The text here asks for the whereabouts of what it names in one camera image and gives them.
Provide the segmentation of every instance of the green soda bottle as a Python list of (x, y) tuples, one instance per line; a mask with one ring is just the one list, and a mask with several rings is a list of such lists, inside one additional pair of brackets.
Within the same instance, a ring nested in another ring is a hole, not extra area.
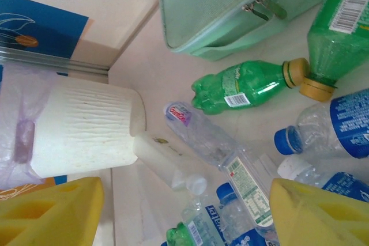
[(331, 98), (337, 80), (369, 57), (368, 0), (326, 0), (307, 35), (311, 71), (300, 93)]
[(192, 105), (207, 115), (258, 106), (284, 88), (300, 85), (307, 73), (304, 58), (284, 62), (282, 66), (250, 60), (195, 81), (191, 87), (195, 92)]
[(180, 222), (177, 228), (167, 230), (168, 246), (194, 246), (186, 226)]

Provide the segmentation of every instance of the barcode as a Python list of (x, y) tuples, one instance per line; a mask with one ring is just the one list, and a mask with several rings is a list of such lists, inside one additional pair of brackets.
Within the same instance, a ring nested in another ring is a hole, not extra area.
[(233, 170), (235, 170), (239, 165), (240, 165), (240, 162), (239, 162), (239, 161), (235, 161), (235, 162), (231, 165), (232, 171), (233, 171)]
[(231, 108), (250, 105), (250, 101), (247, 99), (244, 93), (239, 93), (232, 96), (225, 96), (224, 100)]
[(196, 246), (201, 246), (204, 242), (202, 242), (201, 236), (198, 233), (198, 230), (195, 226), (194, 221), (191, 221), (189, 223), (189, 230), (190, 230), (190, 233), (192, 235), (192, 238), (194, 239), (194, 241), (196, 243)]
[(343, 0), (329, 29), (337, 32), (351, 34), (367, 6), (368, 0)]

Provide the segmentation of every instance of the zipper pull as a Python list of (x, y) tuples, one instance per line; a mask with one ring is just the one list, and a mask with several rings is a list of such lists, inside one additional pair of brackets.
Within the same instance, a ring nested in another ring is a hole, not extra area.
[(259, 18), (262, 18), (265, 21), (269, 20), (269, 17), (267, 17), (267, 15), (260, 13), (254, 9), (254, 3), (242, 6), (242, 10), (244, 10), (245, 12), (252, 12), (254, 15), (258, 16)]
[(287, 17), (287, 11), (271, 0), (256, 0), (255, 2), (270, 10), (281, 20), (284, 20)]

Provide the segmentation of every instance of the yellow bottle cap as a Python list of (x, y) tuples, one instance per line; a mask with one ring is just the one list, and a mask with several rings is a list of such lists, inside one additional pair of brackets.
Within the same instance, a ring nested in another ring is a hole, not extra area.
[(316, 101), (328, 101), (334, 92), (334, 87), (316, 82), (309, 78), (304, 78), (300, 87), (300, 93)]
[(283, 63), (283, 76), (289, 88), (301, 85), (309, 73), (309, 63), (305, 58), (298, 58)]

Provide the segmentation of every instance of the mint green cooler bag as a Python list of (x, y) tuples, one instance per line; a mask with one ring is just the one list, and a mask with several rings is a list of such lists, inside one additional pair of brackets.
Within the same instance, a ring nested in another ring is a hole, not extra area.
[(322, 0), (160, 0), (172, 52), (219, 60), (282, 31)]

